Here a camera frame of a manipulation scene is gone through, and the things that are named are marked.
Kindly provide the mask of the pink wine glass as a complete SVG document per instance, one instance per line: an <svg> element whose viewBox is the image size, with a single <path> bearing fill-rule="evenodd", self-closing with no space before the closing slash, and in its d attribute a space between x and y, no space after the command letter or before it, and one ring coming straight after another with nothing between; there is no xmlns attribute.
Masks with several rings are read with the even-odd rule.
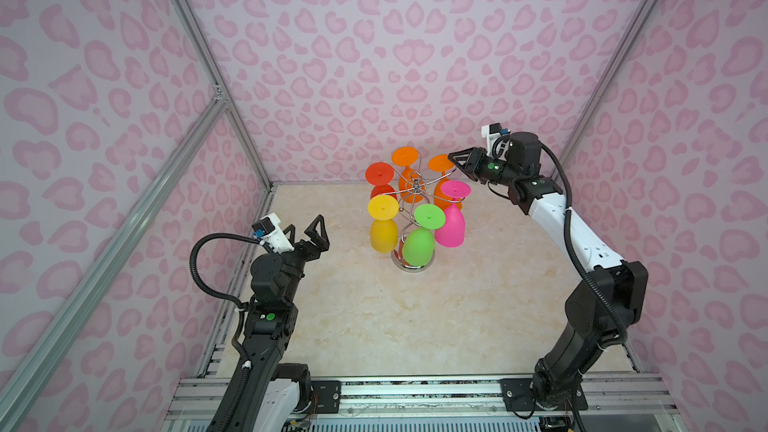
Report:
<svg viewBox="0 0 768 432"><path fill-rule="evenodd" d="M435 232L435 239L443 247L456 248L464 243L466 234L466 221L460 205L472 189L465 182L449 180L440 186L440 190L450 205L444 210L445 223Z"/></svg>

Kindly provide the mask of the green wine glass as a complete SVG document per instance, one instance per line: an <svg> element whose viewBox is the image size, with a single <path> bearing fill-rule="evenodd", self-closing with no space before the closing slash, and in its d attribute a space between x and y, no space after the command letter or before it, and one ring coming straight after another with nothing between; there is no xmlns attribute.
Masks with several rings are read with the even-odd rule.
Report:
<svg viewBox="0 0 768 432"><path fill-rule="evenodd" d="M417 227L409 232L402 247L402 258L410 267L430 263L435 250L434 232L445 223L444 211L433 204L419 205L413 213Z"/></svg>

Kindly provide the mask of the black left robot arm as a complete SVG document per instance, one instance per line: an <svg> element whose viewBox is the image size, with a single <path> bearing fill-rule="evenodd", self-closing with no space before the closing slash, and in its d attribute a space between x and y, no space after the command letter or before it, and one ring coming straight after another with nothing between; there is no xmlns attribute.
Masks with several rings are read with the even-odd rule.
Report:
<svg viewBox="0 0 768 432"><path fill-rule="evenodd" d="M307 263L330 248L325 219L317 215L295 238L295 227L280 227L276 214L252 225L250 236L209 234L193 247L190 268L197 253L210 241L225 239L258 245L265 252L250 265L252 296L242 301L205 286L197 273L196 284L207 294L232 302L238 313L231 345L238 355L235 372L207 429L209 431L281 431L293 414L313 413L311 374L306 364L281 362L295 330L298 308L294 298Z"/></svg>

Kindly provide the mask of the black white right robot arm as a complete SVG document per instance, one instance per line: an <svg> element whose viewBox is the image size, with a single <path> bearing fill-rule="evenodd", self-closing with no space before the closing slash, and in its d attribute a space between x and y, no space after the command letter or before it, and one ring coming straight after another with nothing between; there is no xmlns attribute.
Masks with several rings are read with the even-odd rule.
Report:
<svg viewBox="0 0 768 432"><path fill-rule="evenodd" d="M537 135L512 132L498 134L489 149L455 151L448 159L472 181L506 187L508 200L550 236L579 277L565 301L565 328L537 361L526 395L535 407L553 410L574 408L584 375L607 349L626 343L642 315L648 271L613 251L580 218L568 180L542 175L543 155L556 157Z"/></svg>

